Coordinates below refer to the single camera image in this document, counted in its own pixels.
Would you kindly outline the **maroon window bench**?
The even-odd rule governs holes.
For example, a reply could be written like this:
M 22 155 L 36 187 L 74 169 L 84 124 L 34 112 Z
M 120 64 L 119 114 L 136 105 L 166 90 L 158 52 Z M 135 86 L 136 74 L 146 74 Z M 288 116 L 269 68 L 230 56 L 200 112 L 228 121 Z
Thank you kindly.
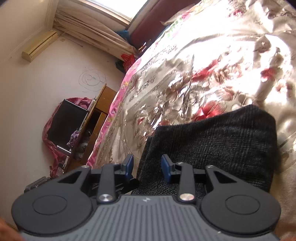
M 139 49 L 144 43 L 153 43 L 165 29 L 162 22 L 169 20 L 185 7 L 199 2 L 194 0 L 158 1 L 130 34 L 130 44 Z

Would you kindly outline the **wall air conditioner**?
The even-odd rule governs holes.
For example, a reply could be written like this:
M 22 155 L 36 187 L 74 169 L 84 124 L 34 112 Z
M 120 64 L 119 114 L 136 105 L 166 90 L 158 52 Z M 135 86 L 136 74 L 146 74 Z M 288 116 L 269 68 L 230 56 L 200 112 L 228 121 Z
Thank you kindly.
M 47 47 L 49 47 L 53 42 L 59 37 L 55 30 L 50 30 L 42 33 L 36 37 L 27 46 L 24 51 L 22 51 L 22 58 L 28 62 L 35 60 Z

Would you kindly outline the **beige curtain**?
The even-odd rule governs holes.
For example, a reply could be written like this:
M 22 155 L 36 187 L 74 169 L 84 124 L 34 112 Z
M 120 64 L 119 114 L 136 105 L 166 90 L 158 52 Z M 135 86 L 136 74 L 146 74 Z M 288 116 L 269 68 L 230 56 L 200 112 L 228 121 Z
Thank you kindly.
M 137 57 L 137 49 L 119 34 L 97 19 L 73 7 L 59 4 L 54 17 L 54 27 L 77 39 L 122 60 L 122 55 Z

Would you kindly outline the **black pants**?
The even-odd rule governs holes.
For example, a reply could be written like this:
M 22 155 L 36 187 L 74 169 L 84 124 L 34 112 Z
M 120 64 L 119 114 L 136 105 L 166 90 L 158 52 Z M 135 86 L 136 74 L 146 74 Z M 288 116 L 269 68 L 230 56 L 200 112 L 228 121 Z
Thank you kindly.
M 269 191 L 280 158 L 276 122 L 269 113 L 248 105 L 193 123 L 159 126 L 145 144 L 134 195 L 177 195 L 178 186 L 168 184 L 161 170 L 164 154 L 195 169 L 216 166 Z

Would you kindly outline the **floral satin bedspread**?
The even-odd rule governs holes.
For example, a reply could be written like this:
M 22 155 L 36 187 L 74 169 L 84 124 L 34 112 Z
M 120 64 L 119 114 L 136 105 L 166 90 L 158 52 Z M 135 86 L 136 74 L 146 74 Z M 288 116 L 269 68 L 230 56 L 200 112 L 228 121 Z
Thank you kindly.
M 295 1 L 201 1 L 178 16 L 126 73 L 88 164 L 135 157 L 159 126 L 254 105 L 274 117 L 279 161 L 269 192 L 275 232 L 295 235 Z

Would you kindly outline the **wooden nightstand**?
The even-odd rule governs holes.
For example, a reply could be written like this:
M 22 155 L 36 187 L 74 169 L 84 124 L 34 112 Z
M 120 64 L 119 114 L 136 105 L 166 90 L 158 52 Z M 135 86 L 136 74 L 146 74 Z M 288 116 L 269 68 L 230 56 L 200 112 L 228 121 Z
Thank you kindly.
M 115 95 L 113 89 L 103 86 L 79 130 L 77 141 L 65 164 L 65 172 L 86 165 Z

